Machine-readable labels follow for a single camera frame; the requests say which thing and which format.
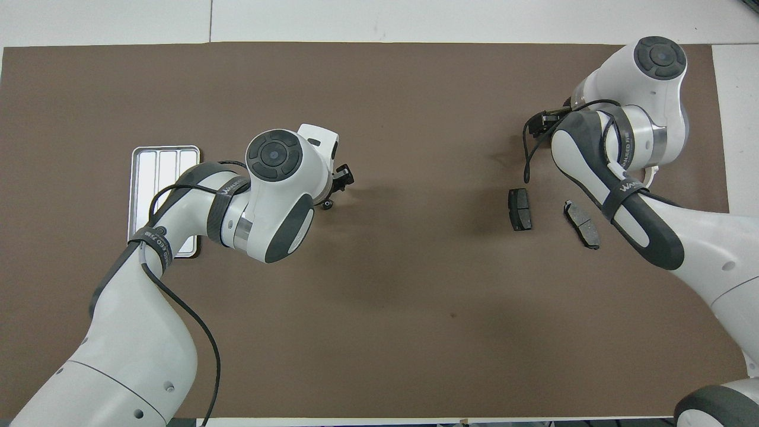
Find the white floor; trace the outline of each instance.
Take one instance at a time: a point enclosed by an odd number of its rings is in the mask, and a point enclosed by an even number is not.
[[[271,40],[626,44],[649,35],[715,45],[730,211],[759,216],[759,14],[740,0],[0,0],[0,59],[5,46]],[[213,423],[305,424],[313,420]]]

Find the metal tray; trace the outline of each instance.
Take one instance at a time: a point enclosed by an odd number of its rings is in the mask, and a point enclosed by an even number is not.
[[[167,185],[174,184],[187,169],[200,163],[200,149],[194,145],[137,147],[132,151],[132,173],[129,184],[129,222],[127,239],[147,223],[153,196]],[[168,194],[156,203],[158,209]],[[177,258],[190,258],[197,253],[197,236],[190,237],[175,253]]]

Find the brown mat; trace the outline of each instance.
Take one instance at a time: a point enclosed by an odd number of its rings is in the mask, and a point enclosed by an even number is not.
[[[672,413],[745,376],[738,347],[683,283],[647,264],[535,157],[534,230],[513,232],[524,120],[560,106],[617,46],[214,43],[6,48],[0,87],[0,418],[87,331],[125,245],[131,151],[196,144],[242,159],[302,122],[337,131],[357,183],[301,249],[260,264],[203,240],[166,283],[222,351],[214,416],[612,416]],[[691,138],[653,190],[727,210],[709,46],[685,46]],[[591,212],[602,247],[562,217]],[[178,416],[200,417],[199,353]]]

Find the gray velcro strap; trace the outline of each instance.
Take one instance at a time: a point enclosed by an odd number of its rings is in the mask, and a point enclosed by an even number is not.
[[[209,239],[224,245],[224,242],[222,242],[222,221],[227,213],[229,204],[232,202],[232,196],[240,194],[249,188],[249,178],[236,176],[227,181],[216,192],[216,196],[214,196],[211,203],[211,208],[208,210],[208,219],[206,220],[206,234]]]
[[[172,264],[174,254],[172,253],[172,247],[168,243],[168,240],[163,235],[166,233],[163,227],[154,229],[152,227],[145,226],[139,229],[129,242],[145,242],[158,254],[158,258],[161,260],[161,268],[166,271],[166,268]]]
[[[609,195],[606,196],[606,200],[603,201],[601,207],[601,213],[603,216],[611,221],[616,211],[622,206],[622,202],[627,200],[628,197],[637,193],[638,191],[647,191],[648,189],[637,179],[626,178],[617,184],[616,187],[609,191]]]

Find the white robotic arm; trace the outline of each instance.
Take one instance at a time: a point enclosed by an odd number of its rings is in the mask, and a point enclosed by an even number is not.
[[[347,166],[332,174],[337,144],[312,125],[275,129],[248,145],[249,176],[213,162],[185,172],[100,283],[82,344],[11,425],[166,425],[195,379],[197,353],[150,275],[158,280],[172,248],[195,235],[266,263],[291,254],[313,207],[353,182]]]
[[[647,261],[672,271],[710,306],[742,348],[749,379],[705,387],[676,409],[678,426],[759,425],[759,218],[674,205],[627,171],[673,161],[688,136],[680,106],[680,46],[646,37],[612,55],[575,90],[552,127],[561,171]]]

